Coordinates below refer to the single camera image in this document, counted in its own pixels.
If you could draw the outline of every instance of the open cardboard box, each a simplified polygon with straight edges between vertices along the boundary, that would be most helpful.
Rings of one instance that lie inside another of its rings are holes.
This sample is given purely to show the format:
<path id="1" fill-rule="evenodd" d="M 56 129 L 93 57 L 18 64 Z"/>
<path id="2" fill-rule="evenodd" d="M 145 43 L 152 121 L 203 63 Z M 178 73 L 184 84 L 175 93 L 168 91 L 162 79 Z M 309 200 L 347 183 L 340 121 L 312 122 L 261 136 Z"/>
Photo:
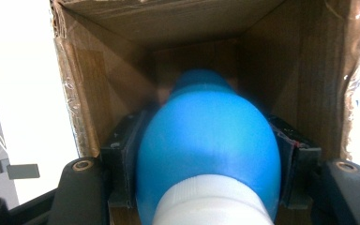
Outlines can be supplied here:
<path id="1" fill-rule="evenodd" d="M 338 158 L 360 58 L 359 0 L 54 0 L 55 43 L 82 156 L 127 113 L 165 102 L 189 68 L 211 68 Z M 115 224 L 137 224 L 117 210 Z M 277 223 L 308 214 L 279 212 Z"/>

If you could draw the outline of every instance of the white bottle cap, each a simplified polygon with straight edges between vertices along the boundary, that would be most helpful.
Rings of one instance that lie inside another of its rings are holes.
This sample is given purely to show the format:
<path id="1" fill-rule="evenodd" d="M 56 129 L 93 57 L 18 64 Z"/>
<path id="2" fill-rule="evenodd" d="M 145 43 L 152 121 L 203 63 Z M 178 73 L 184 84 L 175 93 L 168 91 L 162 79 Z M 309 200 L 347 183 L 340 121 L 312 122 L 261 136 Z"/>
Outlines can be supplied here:
<path id="1" fill-rule="evenodd" d="M 172 186 L 160 199 L 154 225 L 273 224 L 259 196 L 227 176 L 199 175 Z"/>

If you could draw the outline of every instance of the brown cardboard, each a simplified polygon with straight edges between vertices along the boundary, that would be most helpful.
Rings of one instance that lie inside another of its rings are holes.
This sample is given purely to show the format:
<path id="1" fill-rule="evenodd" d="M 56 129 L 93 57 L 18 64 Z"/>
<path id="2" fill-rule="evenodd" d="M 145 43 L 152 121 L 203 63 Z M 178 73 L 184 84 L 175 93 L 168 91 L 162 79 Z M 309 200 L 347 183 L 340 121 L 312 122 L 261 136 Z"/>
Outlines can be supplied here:
<path id="1" fill-rule="evenodd" d="M 347 157 L 358 78 L 360 0 L 55 0 L 56 47 L 81 156 L 188 68 L 220 72 L 240 95 Z M 115 224 L 139 224 L 113 209 Z M 276 224 L 309 224 L 281 208 Z"/>

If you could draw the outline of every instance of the blue plastic bottle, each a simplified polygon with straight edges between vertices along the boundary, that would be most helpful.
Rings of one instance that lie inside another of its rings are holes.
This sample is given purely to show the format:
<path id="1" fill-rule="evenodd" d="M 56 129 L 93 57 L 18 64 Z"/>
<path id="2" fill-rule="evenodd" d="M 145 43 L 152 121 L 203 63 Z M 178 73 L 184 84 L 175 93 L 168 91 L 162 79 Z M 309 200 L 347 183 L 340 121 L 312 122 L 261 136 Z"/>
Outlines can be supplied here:
<path id="1" fill-rule="evenodd" d="M 136 177 L 142 224 L 152 224 L 170 187 L 201 174 L 247 185 L 275 218 L 280 162 L 271 128 L 216 72 L 194 69 L 178 80 L 142 139 Z"/>

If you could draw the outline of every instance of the blue bottle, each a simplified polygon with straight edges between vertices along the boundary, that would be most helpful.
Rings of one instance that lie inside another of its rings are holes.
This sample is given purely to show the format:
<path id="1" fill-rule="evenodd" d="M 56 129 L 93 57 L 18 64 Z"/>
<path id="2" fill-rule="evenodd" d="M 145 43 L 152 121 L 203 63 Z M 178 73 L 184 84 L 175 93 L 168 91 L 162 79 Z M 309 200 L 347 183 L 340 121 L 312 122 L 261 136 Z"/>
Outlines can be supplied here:
<path id="1" fill-rule="evenodd" d="M 214 71 L 182 75 L 145 131 L 137 161 L 136 199 L 143 225 L 173 185 L 202 174 L 228 176 L 251 188 L 271 219 L 278 209 L 280 162 L 262 114 Z"/>

